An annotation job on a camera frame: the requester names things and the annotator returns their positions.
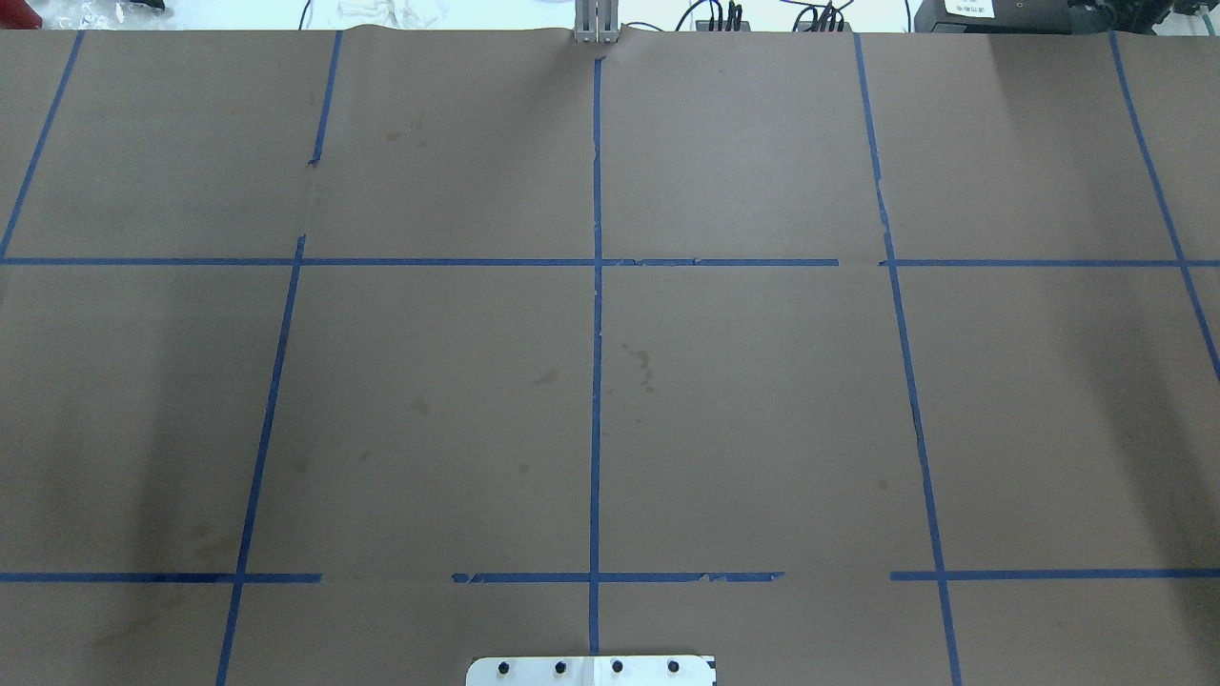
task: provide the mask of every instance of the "stain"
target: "stain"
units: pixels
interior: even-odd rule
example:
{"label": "stain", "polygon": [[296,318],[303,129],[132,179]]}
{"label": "stain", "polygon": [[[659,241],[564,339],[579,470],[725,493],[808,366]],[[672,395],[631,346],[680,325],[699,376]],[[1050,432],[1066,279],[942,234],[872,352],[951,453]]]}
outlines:
{"label": "stain", "polygon": [[639,369],[644,371],[644,378],[639,382],[644,387],[644,392],[653,393],[653,359],[648,355],[648,350],[632,350],[631,344],[623,343],[623,350],[627,354],[639,360]]}
{"label": "stain", "polygon": [[548,383],[555,383],[556,381],[559,381],[559,370],[558,369],[550,369],[550,370],[547,370],[547,374],[542,375],[540,378],[538,378],[537,381],[534,381],[533,386],[545,386]]}
{"label": "stain", "polygon": [[642,369],[642,370],[647,370],[648,369],[648,364],[649,364],[648,350],[636,350],[634,353],[627,353],[627,354],[631,355],[631,356],[633,356],[633,358],[639,358],[639,369]]}
{"label": "stain", "polygon": [[155,625],[155,624],[157,624],[161,620],[161,616],[162,616],[163,613],[171,612],[174,608],[181,607],[185,602],[187,602],[185,596],[171,596],[168,599],[166,599],[163,603],[161,603],[161,608],[160,609],[152,610],[152,612],[150,612],[150,613],[148,613],[148,614],[145,614],[143,616],[138,616],[135,619],[132,619],[131,621],[126,623],[123,625],[123,627],[120,629],[118,631],[112,631],[110,634],[106,634],[101,638],[98,638],[96,641],[94,641],[93,642],[93,647],[94,648],[109,648],[112,643],[115,643],[115,642],[117,642],[117,641],[120,641],[122,638],[126,638],[128,636],[133,636],[133,635],[143,631],[144,629],[148,629],[148,627]]}

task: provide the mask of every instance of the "blue tape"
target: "blue tape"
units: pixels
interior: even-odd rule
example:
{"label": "blue tape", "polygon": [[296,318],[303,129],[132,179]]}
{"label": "blue tape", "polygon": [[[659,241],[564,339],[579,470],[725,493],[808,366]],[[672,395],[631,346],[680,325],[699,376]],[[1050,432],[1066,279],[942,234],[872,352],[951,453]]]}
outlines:
{"label": "blue tape", "polygon": [[[235,574],[126,571],[7,571],[0,583],[233,583]],[[321,574],[250,574],[245,583],[321,583]]]}
{"label": "blue tape", "polygon": [[262,492],[262,472],[267,463],[267,448],[271,446],[271,427],[276,420],[276,403],[279,400],[279,377],[284,370],[284,355],[288,352],[288,332],[293,322],[293,308],[296,303],[296,283],[300,280],[301,260],[305,254],[305,237],[296,239],[296,254],[293,256],[293,272],[288,278],[288,297],[284,299],[284,315],[279,321],[279,342],[276,345],[276,361],[271,367],[271,385],[267,389],[267,409],[262,416],[262,432],[259,436],[259,453],[254,461],[254,476],[250,480],[250,498],[245,507],[245,526],[242,530],[242,547],[237,555],[237,579],[233,582],[233,596],[229,598],[228,621],[224,624],[224,642],[221,644],[220,666],[216,670],[216,686],[224,686],[228,679],[229,657],[233,654],[233,635],[237,632],[237,618],[242,608],[242,587],[245,582],[245,568],[250,559],[250,541],[254,536],[254,519],[259,510],[259,496]]}
{"label": "blue tape", "polygon": [[1203,312],[1203,303],[1194,289],[1194,278],[1186,264],[1186,254],[1182,250],[1182,242],[1177,237],[1177,228],[1174,226],[1174,215],[1169,211],[1169,201],[1165,200],[1165,190],[1160,186],[1160,175],[1157,173],[1157,165],[1152,161],[1152,153],[1148,151],[1148,142],[1143,135],[1143,127],[1139,126],[1139,115],[1136,112],[1135,100],[1131,99],[1131,87],[1127,84],[1127,72],[1122,67],[1122,55],[1119,52],[1119,37],[1110,31],[1110,52],[1114,55],[1114,71],[1119,76],[1119,85],[1122,88],[1122,100],[1127,105],[1127,115],[1131,117],[1131,129],[1136,134],[1136,143],[1139,144],[1139,154],[1143,155],[1144,167],[1148,168],[1148,178],[1152,181],[1153,192],[1157,194],[1157,204],[1160,206],[1160,216],[1165,220],[1165,229],[1169,232],[1169,242],[1174,245],[1174,254],[1182,270],[1182,282],[1186,284],[1186,293],[1191,297],[1191,306],[1194,309],[1194,319],[1199,322],[1199,332],[1203,334],[1203,343],[1211,358],[1211,369],[1220,380],[1220,354],[1216,353],[1215,339],[1211,338],[1211,327],[1208,326],[1208,317]]}
{"label": "blue tape", "polygon": [[593,61],[593,399],[589,430],[589,654],[600,648],[601,571],[601,62]]}
{"label": "blue tape", "polygon": [[1220,579],[1220,569],[991,569],[892,571],[891,581],[1039,581],[1070,579]]}
{"label": "blue tape", "polygon": [[[603,571],[598,583],[691,583],[723,581],[727,583],[770,583],[783,577],[782,571]],[[454,574],[454,583],[588,583],[583,571],[533,571],[510,574]]]}
{"label": "blue tape", "polygon": [[838,260],[830,259],[643,259],[630,258],[606,260],[609,267],[837,267]]}
{"label": "blue tape", "polygon": [[4,238],[0,238],[0,258],[9,253],[9,244],[12,242],[12,232],[17,228],[17,218],[21,217],[21,208],[26,204],[26,194],[29,193],[29,184],[34,181],[34,171],[38,161],[43,157],[43,148],[46,145],[46,137],[51,133],[51,123],[55,122],[55,114],[60,110],[63,100],[63,92],[68,88],[68,78],[72,77],[72,68],[76,66],[77,55],[81,54],[81,43],[84,40],[84,32],[78,31],[76,40],[72,42],[72,51],[68,52],[68,61],[63,65],[63,73],[60,76],[60,87],[55,90],[51,107],[46,112],[43,122],[43,131],[38,134],[38,143],[34,144],[34,154],[29,156],[29,165],[26,167],[26,178],[17,190],[17,201],[12,204],[12,212],[9,215],[9,225],[4,229]]}
{"label": "blue tape", "polygon": [[1177,260],[884,260],[897,267],[1179,267]]}
{"label": "blue tape", "polygon": [[6,266],[150,266],[150,267],[214,267],[214,266],[290,266],[287,258],[5,258]]}
{"label": "blue tape", "polygon": [[[588,258],[306,258],[304,266],[437,266],[437,267],[595,267]],[[4,258],[6,266],[279,266],[290,258]],[[738,260],[738,259],[615,259],[603,267],[837,267],[834,259]]]}
{"label": "blue tape", "polygon": [[[855,42],[855,63],[860,74],[860,98],[864,101],[864,123],[869,134],[869,153],[872,159],[872,181],[877,192],[877,210],[884,228],[886,261],[889,265],[889,288],[893,292],[894,315],[898,320],[898,339],[903,350],[903,369],[906,374],[906,395],[911,405],[911,421],[915,425],[915,444],[919,450],[920,471],[924,475],[924,507],[927,513],[927,529],[932,540],[932,559],[938,572],[944,571],[944,553],[941,548],[941,525],[936,513],[936,497],[932,492],[932,470],[927,460],[927,443],[924,437],[924,419],[919,404],[919,389],[915,385],[915,366],[911,363],[910,338],[906,334],[906,315],[903,310],[902,288],[898,282],[898,256],[894,253],[894,239],[889,226],[889,211],[881,193],[881,154],[877,150],[877,132],[872,120],[872,101],[869,98],[869,78],[864,66],[864,45],[860,34],[852,34]],[[944,624],[944,643],[949,657],[949,675],[953,686],[961,686],[961,665],[958,659],[956,630],[953,626],[953,609],[949,604],[949,585],[944,580],[938,583],[941,597],[941,620]]]}
{"label": "blue tape", "polygon": [[331,117],[331,96],[334,94],[334,74],[339,70],[339,48],[343,46],[343,32],[334,32],[334,46],[331,48],[331,73],[326,77],[326,96],[322,98],[322,116],[317,121],[317,138],[314,139],[314,156],[310,165],[322,159],[322,142],[326,140],[326,122]]}
{"label": "blue tape", "polygon": [[723,581],[726,583],[770,583],[783,577],[782,571],[643,571],[601,572],[603,583],[692,583]]}
{"label": "blue tape", "polygon": [[306,266],[590,267],[589,259],[548,258],[309,258]]}

